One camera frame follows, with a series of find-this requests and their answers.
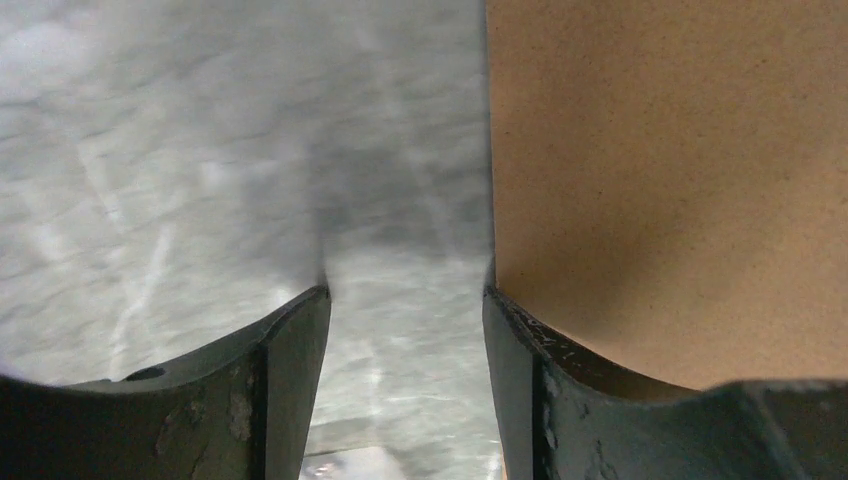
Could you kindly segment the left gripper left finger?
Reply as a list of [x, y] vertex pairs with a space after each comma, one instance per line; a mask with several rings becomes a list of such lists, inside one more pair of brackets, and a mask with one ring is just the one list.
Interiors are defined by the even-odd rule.
[[127, 378], [1, 381], [5, 479], [295, 479], [330, 324], [316, 286]]

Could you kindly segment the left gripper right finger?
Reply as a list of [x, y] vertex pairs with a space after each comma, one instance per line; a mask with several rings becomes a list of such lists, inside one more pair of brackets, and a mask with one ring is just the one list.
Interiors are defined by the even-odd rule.
[[489, 266], [482, 321], [509, 479], [843, 479], [845, 378], [701, 391], [623, 367], [535, 318]]

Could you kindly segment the brown backing board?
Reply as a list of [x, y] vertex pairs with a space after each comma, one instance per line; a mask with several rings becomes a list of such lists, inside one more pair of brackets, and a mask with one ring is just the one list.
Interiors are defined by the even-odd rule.
[[490, 1], [496, 278], [690, 389], [847, 374], [847, 5]]

